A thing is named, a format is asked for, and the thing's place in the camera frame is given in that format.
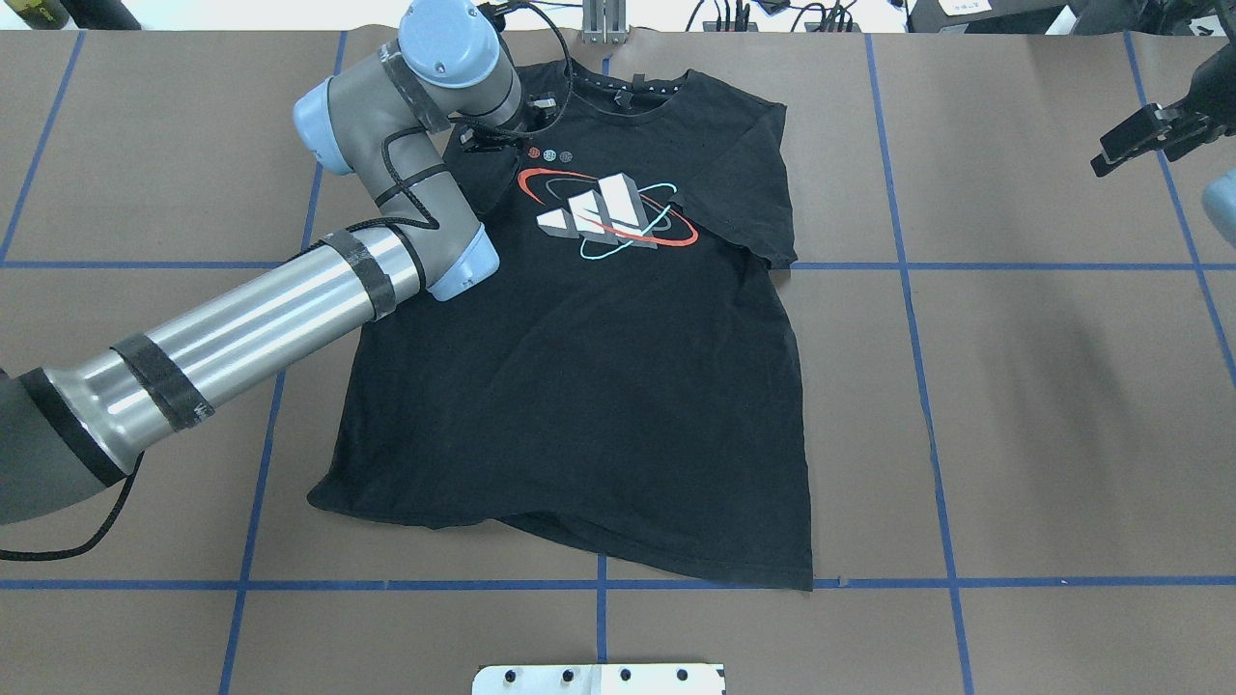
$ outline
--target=light blue joint cap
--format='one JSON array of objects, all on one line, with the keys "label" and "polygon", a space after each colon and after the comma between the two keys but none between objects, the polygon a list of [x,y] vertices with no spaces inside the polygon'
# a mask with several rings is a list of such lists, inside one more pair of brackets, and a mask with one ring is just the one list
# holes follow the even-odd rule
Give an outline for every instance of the light blue joint cap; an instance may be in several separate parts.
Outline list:
[{"label": "light blue joint cap", "polygon": [[345,176],[352,173],[352,167],[347,166],[347,160],[339,151],[335,129],[330,125],[330,103],[326,98],[329,85],[330,78],[326,78],[298,99],[292,108],[292,121],[297,124],[300,141],[318,158],[318,163],[336,176]]},{"label": "light blue joint cap", "polygon": [[429,286],[429,293],[434,296],[434,299],[445,302],[489,277],[497,270],[498,251],[489,241],[489,235],[485,232],[485,225],[481,225],[476,230],[472,242],[460,254],[455,263],[438,282]]},{"label": "light blue joint cap", "polygon": [[498,33],[468,0],[415,0],[399,21],[399,49],[417,77],[462,89],[498,64]]},{"label": "light blue joint cap", "polygon": [[1236,246],[1236,169],[1210,182],[1201,192],[1201,207],[1219,234]]}]

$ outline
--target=silver robot arm tube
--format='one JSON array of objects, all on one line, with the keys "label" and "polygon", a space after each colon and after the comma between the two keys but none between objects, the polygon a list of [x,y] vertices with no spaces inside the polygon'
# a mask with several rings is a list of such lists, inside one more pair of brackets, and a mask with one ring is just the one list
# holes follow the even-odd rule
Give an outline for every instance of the silver robot arm tube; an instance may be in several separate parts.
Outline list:
[{"label": "silver robot arm tube", "polygon": [[518,130],[520,85],[471,2],[417,0],[414,10],[398,42],[319,85],[294,114],[319,162],[355,171],[386,221],[334,232],[75,369],[0,378],[0,524],[103,491],[151,444],[397,303],[423,289],[445,301],[497,270],[485,228],[418,129],[459,111]]}]

